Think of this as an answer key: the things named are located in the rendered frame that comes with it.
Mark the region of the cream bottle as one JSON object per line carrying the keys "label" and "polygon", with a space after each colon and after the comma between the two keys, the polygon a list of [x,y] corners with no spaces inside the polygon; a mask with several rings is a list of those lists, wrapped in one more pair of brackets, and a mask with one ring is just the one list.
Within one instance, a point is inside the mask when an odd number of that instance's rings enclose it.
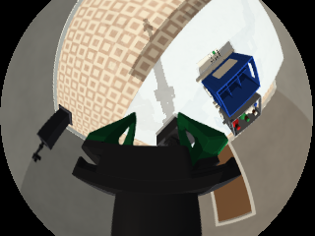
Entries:
{"label": "cream bottle", "polygon": [[257,115],[257,112],[255,111],[255,107],[254,105],[252,105],[249,109],[248,109],[248,113],[253,113],[254,115]]}

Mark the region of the green bottle with pale green label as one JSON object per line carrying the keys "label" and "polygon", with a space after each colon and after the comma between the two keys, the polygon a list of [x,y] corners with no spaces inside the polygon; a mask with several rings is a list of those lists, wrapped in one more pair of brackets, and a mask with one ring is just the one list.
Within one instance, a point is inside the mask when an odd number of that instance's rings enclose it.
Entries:
{"label": "green bottle with pale green label", "polygon": [[245,119],[247,122],[250,120],[248,117],[247,117],[247,114],[243,113],[240,117],[240,119]]}

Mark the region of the white paper pick list strip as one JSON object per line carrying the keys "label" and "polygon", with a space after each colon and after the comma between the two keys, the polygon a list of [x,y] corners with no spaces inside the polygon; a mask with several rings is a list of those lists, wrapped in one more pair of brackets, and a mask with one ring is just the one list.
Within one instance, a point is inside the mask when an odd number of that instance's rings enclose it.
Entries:
{"label": "white paper pick list strip", "polygon": [[221,57],[221,54],[218,49],[215,49],[210,54],[208,54],[205,58],[197,63],[199,68],[204,71],[207,67],[209,67],[212,63],[218,60]]}

